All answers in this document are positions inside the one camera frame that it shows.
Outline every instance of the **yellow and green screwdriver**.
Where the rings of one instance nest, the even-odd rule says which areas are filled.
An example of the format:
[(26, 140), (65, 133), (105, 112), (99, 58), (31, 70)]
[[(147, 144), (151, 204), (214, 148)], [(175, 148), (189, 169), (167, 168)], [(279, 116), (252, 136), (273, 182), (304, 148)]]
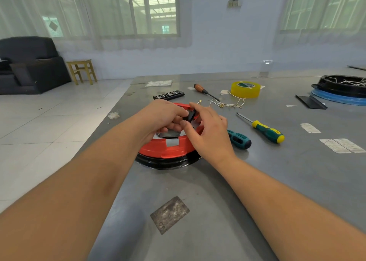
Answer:
[(267, 125), (260, 123), (258, 120), (252, 121), (245, 116), (236, 113), (238, 116), (245, 118), (246, 120), (252, 123), (253, 128), (259, 130), (259, 132), (263, 133), (264, 136), (269, 139), (273, 143), (282, 143), (285, 140), (285, 136), (278, 130), (269, 128)]

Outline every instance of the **right hand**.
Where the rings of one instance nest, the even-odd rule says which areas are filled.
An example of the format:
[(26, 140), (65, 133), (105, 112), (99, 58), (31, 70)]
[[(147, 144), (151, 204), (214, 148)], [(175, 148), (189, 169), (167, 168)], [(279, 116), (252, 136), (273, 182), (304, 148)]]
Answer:
[(211, 107), (193, 102), (189, 105), (199, 112), (204, 125), (204, 130), (199, 135), (189, 122), (181, 121), (181, 126), (197, 152), (216, 169), (236, 158), (227, 132), (227, 119), (219, 116)]

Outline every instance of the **window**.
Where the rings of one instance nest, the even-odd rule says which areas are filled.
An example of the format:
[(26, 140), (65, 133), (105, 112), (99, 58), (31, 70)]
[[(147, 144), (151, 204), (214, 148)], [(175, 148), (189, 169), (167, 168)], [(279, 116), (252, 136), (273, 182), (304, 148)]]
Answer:
[[(102, 37), (170, 34), (177, 36), (175, 0), (89, 0)], [(162, 31), (162, 25), (169, 25)]]
[(365, 14), (366, 0), (287, 0), (281, 30), (358, 30)]
[(169, 26), (162, 26), (161, 28), (163, 34), (169, 34)]
[(0, 0), (0, 38), (58, 40), (178, 37), (176, 0)]

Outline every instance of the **forearm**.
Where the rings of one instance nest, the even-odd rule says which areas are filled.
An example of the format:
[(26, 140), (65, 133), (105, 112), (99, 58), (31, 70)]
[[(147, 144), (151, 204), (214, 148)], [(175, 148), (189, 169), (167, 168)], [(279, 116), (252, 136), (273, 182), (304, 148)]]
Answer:
[(0, 259), (85, 259), (142, 145), (138, 123), (117, 125), (5, 210)]
[(366, 236), (327, 209), (243, 161), (217, 170), (281, 261), (364, 260)]

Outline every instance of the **label sticker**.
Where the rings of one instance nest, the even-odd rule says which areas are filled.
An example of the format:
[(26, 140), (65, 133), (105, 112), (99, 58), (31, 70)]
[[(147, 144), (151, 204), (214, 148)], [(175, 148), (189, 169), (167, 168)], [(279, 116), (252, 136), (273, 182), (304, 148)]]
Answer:
[(316, 129), (310, 123), (301, 123), (300, 126), (304, 128), (308, 133), (321, 133), (318, 129)]
[(351, 153), (347, 148), (344, 148), (333, 139), (320, 139), (319, 141), (324, 143), (327, 147), (329, 147), (336, 153)]
[(352, 143), (349, 139), (334, 139), (337, 143), (342, 145), (343, 147), (347, 148), (348, 150), (354, 153), (365, 153), (366, 150), (359, 147), (357, 144)]
[(160, 87), (160, 86), (171, 86), (172, 80), (168, 81), (150, 81), (146, 84), (146, 87)]

